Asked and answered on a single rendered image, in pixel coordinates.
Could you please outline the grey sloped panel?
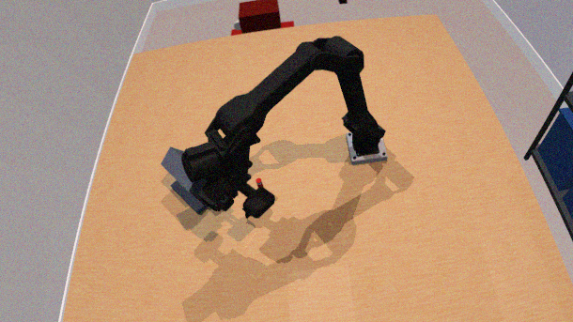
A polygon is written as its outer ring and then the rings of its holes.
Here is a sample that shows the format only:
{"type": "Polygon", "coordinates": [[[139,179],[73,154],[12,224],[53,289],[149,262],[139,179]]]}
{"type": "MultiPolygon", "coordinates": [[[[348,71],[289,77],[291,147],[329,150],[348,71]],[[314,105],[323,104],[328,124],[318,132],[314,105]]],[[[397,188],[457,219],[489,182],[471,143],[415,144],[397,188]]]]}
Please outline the grey sloped panel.
{"type": "Polygon", "coordinates": [[[181,158],[183,153],[185,152],[170,146],[169,150],[165,154],[161,166],[176,179],[176,181],[170,185],[171,188],[185,203],[189,204],[197,214],[200,214],[208,208],[198,194],[207,181],[202,178],[192,183],[189,178],[187,178],[181,158]]]}

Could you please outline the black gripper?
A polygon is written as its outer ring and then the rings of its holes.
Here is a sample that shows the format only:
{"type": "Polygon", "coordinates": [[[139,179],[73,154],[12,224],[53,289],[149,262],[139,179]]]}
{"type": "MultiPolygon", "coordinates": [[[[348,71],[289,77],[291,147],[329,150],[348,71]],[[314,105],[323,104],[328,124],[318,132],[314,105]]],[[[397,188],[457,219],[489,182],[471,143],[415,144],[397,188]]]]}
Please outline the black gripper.
{"type": "Polygon", "coordinates": [[[221,172],[224,178],[230,178],[235,181],[238,191],[242,192],[248,198],[246,198],[243,203],[243,211],[245,211],[245,218],[255,217],[260,218],[260,216],[265,213],[273,204],[275,196],[265,190],[263,187],[259,187],[257,190],[253,189],[247,184],[247,181],[251,179],[248,174],[248,169],[252,167],[253,163],[248,162],[248,165],[239,171],[230,171],[223,167],[221,172]]]}

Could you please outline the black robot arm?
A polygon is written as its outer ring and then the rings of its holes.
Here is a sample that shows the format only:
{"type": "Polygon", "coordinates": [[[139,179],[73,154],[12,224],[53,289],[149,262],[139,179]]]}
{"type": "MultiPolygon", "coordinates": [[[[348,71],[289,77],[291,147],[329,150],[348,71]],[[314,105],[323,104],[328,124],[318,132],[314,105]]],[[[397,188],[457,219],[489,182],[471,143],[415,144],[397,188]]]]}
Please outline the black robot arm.
{"type": "Polygon", "coordinates": [[[198,192],[207,206],[214,211],[231,208],[239,191],[235,181],[222,176],[223,167],[239,171],[248,165],[250,146],[261,141],[256,134],[267,113],[318,69],[338,77],[348,109],[341,118],[343,126],[352,133],[356,155],[380,153],[380,138],[386,130],[367,110],[360,76],[364,53],[338,36],[305,41],[253,90],[236,96],[217,111],[205,131],[207,143],[184,150],[183,168],[192,183],[214,174],[198,192]]]}

